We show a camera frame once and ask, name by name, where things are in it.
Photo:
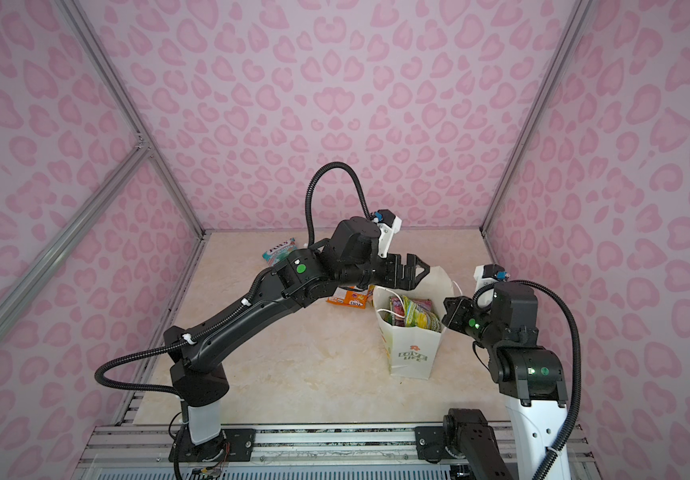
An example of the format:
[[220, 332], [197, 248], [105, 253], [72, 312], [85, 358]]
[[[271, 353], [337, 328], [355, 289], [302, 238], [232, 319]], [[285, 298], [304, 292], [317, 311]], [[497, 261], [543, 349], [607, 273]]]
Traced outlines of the white illustrated paper bag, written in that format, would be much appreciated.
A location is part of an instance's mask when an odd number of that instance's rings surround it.
[[443, 301], [455, 294], [456, 283], [440, 266], [431, 268], [429, 275], [414, 290], [389, 289], [377, 286], [373, 290], [373, 307], [380, 328], [383, 345], [392, 376], [427, 380], [431, 376], [446, 328], [440, 333], [413, 327], [393, 326], [389, 322], [390, 298], [393, 295], [432, 301], [433, 311], [442, 322], [446, 310]]

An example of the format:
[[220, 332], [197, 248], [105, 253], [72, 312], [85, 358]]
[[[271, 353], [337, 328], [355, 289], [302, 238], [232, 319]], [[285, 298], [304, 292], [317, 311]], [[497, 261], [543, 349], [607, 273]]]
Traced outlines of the orange candy bag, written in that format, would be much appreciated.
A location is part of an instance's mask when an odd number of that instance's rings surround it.
[[337, 288], [327, 299], [329, 304], [355, 309], [366, 309], [372, 302], [373, 290], [357, 291], [352, 288]]

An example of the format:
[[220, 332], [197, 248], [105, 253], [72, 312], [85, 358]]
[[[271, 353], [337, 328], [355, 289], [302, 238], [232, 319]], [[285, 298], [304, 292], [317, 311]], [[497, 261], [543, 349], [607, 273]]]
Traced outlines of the teal Fox's candy bag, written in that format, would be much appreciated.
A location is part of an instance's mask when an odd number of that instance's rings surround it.
[[297, 249], [298, 247], [296, 239], [289, 238], [269, 248], [262, 254], [262, 257], [269, 266], [273, 266], [281, 262], [282, 260], [286, 259], [290, 253]]

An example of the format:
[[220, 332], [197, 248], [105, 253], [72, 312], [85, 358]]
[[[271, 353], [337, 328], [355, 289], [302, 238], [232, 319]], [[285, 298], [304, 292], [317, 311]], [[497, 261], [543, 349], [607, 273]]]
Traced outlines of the purple Fox's candy bag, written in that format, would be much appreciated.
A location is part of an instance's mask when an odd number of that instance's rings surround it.
[[393, 326], [406, 327], [405, 326], [405, 301], [411, 299], [406, 296], [396, 296], [393, 295], [390, 298], [390, 308], [389, 308], [389, 322]]

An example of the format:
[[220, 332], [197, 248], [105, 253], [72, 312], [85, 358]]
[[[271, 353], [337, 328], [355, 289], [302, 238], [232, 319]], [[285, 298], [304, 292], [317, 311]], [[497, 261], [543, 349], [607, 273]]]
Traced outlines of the lime Fox's candy bag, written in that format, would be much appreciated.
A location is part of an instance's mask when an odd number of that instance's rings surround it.
[[408, 299], [405, 301], [405, 326], [437, 333], [443, 329], [441, 320], [433, 311], [432, 301], [426, 299]]

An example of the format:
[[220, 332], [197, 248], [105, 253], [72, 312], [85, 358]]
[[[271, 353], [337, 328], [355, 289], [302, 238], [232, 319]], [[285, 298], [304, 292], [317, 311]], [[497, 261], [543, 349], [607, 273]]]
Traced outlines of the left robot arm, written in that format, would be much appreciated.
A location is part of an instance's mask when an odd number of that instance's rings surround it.
[[[344, 171], [352, 180], [362, 215], [341, 221], [329, 238], [317, 239], [312, 202], [324, 175]], [[183, 433], [178, 444], [211, 443], [222, 434], [220, 403], [229, 391], [224, 360], [238, 347], [274, 322], [348, 287], [365, 291], [370, 286], [392, 290], [416, 289], [430, 267], [417, 255], [390, 252], [393, 236], [400, 230], [399, 218], [390, 210], [369, 209], [355, 170], [336, 161], [313, 175], [304, 199], [308, 245], [262, 270], [248, 292], [208, 320], [187, 329], [171, 327], [162, 346], [135, 352], [101, 365], [96, 381], [124, 391], [159, 392], [175, 395], [182, 405]], [[167, 355], [173, 365], [169, 385], [131, 383], [109, 378], [111, 370], [150, 357]]]

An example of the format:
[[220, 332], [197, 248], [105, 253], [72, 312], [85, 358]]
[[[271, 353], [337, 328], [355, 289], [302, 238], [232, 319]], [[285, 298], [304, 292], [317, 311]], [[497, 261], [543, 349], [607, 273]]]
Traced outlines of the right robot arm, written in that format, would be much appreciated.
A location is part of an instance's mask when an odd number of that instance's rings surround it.
[[[539, 301], [545, 294], [570, 331], [572, 369], [539, 343]], [[567, 445], [581, 410], [582, 353], [576, 319], [548, 287], [529, 280], [495, 281], [471, 296], [448, 297], [443, 325], [487, 351], [487, 369], [505, 398], [521, 479], [569, 479]]]

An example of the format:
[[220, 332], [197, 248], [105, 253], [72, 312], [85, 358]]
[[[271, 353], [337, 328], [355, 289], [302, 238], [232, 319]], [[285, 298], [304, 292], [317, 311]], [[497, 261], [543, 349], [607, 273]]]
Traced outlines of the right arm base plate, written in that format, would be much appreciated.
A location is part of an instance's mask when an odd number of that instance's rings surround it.
[[418, 426], [414, 428], [417, 457], [432, 464], [457, 457], [452, 436], [443, 426]]

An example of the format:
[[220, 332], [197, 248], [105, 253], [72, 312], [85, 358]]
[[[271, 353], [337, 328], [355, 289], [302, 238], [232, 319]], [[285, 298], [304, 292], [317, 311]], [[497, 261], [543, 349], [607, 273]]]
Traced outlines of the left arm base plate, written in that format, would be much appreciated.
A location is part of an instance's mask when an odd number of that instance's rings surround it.
[[215, 438], [196, 445], [191, 439], [190, 429], [183, 426], [176, 434], [168, 459], [172, 463], [249, 462], [256, 433], [250, 428], [222, 429]]

